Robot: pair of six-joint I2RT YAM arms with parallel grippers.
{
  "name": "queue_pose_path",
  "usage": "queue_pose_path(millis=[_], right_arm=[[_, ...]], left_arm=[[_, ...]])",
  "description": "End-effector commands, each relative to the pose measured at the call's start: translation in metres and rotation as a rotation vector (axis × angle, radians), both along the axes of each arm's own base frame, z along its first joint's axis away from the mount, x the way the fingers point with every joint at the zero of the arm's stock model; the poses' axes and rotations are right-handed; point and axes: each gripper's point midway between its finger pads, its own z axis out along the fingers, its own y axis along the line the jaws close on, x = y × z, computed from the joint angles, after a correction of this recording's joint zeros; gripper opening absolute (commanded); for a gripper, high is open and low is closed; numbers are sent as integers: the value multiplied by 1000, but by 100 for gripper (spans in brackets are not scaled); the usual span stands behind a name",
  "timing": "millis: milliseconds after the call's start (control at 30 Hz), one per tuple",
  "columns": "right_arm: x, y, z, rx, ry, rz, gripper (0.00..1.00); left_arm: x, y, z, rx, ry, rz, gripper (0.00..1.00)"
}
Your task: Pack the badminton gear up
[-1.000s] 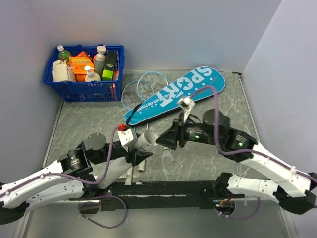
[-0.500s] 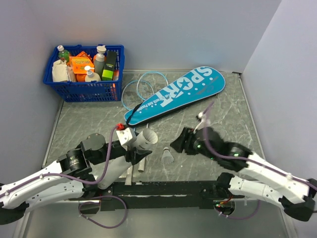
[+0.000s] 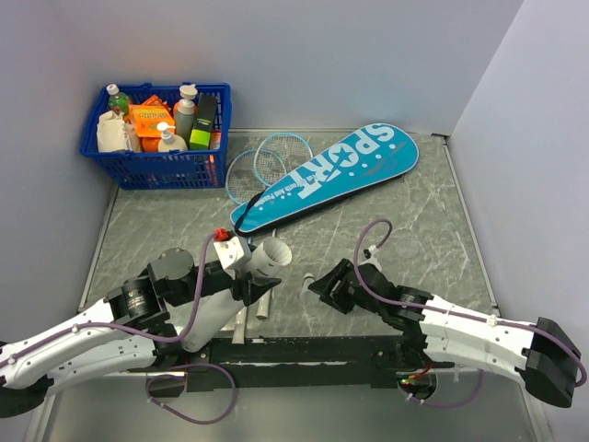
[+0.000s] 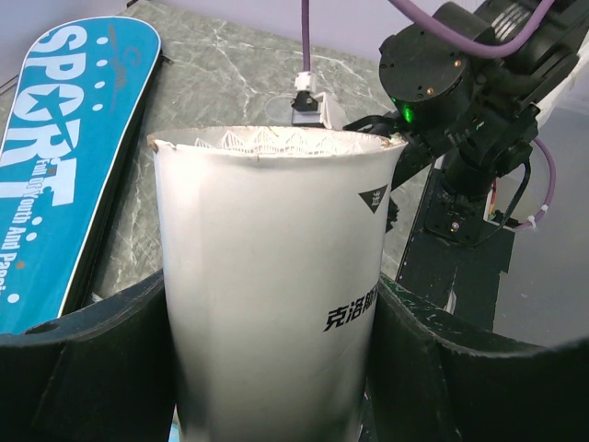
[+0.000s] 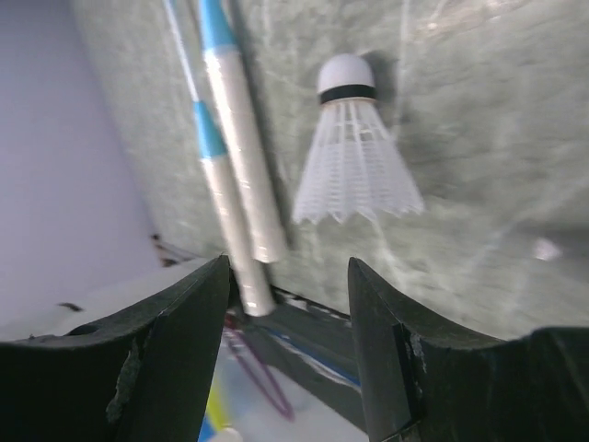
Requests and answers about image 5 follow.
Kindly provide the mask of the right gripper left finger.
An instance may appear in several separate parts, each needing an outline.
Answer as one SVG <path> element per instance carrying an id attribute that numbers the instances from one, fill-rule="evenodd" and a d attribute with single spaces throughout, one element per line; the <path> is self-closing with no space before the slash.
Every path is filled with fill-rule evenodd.
<path id="1" fill-rule="evenodd" d="M 2 343 L 2 439 L 196 440 L 229 292 L 221 256 L 65 335 Z"/>

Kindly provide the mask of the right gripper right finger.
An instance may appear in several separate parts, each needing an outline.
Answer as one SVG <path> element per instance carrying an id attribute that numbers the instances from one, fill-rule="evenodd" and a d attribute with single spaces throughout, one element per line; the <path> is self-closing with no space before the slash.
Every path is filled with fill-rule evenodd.
<path id="1" fill-rule="evenodd" d="M 502 341 L 461 326 L 348 264 L 352 335 L 373 441 L 584 441 L 588 331 Z"/>

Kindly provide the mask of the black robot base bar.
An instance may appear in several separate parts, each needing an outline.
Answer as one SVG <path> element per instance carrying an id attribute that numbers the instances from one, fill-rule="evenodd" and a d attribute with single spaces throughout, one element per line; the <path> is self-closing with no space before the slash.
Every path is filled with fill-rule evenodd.
<path id="1" fill-rule="evenodd" d="M 272 293 L 277 300 L 273 313 L 251 318 L 244 313 L 238 286 L 232 282 L 232 324 L 264 363 L 364 431 L 350 318 L 276 287 Z"/>

